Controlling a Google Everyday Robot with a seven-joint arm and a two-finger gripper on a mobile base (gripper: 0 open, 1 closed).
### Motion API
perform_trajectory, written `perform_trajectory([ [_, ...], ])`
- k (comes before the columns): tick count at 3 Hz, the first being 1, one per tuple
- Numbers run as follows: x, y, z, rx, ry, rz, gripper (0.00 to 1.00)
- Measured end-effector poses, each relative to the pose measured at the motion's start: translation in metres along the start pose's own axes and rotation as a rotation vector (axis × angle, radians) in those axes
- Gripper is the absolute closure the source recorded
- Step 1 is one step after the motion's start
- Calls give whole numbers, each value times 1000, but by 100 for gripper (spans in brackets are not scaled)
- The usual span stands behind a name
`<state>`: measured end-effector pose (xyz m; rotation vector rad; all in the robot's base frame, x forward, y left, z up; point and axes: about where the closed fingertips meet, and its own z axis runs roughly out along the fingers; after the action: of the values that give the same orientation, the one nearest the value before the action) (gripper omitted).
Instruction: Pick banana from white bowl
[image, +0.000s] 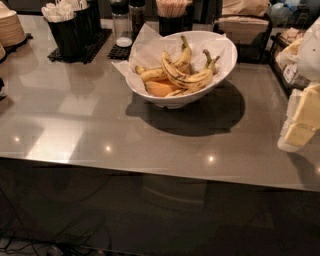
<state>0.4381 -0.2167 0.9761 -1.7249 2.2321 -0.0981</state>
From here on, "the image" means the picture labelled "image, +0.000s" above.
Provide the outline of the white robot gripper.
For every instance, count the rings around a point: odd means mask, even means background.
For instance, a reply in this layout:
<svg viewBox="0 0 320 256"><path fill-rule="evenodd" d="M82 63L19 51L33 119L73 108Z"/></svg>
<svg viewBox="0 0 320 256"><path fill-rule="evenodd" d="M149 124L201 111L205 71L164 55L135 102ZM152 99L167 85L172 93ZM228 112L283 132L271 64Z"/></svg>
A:
<svg viewBox="0 0 320 256"><path fill-rule="evenodd" d="M307 29L298 49L298 72L310 81L320 80L320 17ZM303 91L294 89L289 97L286 120L277 146L296 152L320 129L320 85L310 84Z"/></svg>

